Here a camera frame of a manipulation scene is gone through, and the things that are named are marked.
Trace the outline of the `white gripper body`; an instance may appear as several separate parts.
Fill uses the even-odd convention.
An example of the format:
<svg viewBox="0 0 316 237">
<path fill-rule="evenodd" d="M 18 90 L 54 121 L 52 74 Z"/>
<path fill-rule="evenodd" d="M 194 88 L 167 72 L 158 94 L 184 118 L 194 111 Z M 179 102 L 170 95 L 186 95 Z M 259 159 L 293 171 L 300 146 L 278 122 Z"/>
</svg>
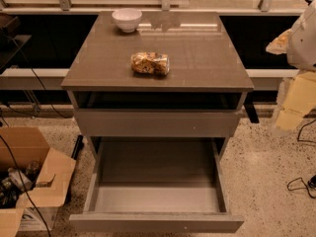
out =
<svg viewBox="0 0 316 237">
<path fill-rule="evenodd" d="M 288 29 L 281 33 L 278 37 L 276 37 L 267 45 L 266 52 L 275 55 L 286 54 L 290 34 L 291 29 Z"/>
</svg>

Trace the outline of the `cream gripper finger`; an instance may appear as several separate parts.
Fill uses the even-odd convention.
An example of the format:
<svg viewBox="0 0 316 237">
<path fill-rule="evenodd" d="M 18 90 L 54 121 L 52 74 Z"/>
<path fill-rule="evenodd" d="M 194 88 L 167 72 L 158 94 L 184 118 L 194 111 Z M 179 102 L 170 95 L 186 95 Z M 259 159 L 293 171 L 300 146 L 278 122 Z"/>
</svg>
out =
<svg viewBox="0 0 316 237">
<path fill-rule="evenodd" d="M 316 73 L 299 72 L 289 87 L 276 116 L 274 129 L 277 135 L 293 132 L 303 118 L 316 108 Z"/>
</svg>

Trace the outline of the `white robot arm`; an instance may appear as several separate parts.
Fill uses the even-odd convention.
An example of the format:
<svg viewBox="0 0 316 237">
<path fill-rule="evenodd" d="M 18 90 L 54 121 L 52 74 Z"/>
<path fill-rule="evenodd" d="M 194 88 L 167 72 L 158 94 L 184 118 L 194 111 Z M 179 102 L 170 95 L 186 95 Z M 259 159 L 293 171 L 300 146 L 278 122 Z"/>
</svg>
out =
<svg viewBox="0 0 316 237">
<path fill-rule="evenodd" d="M 271 54 L 285 54 L 287 63 L 298 69 L 280 105 L 274 127 L 280 132 L 295 130 L 316 108 L 316 1 L 313 0 L 292 27 L 266 47 Z"/>
</svg>

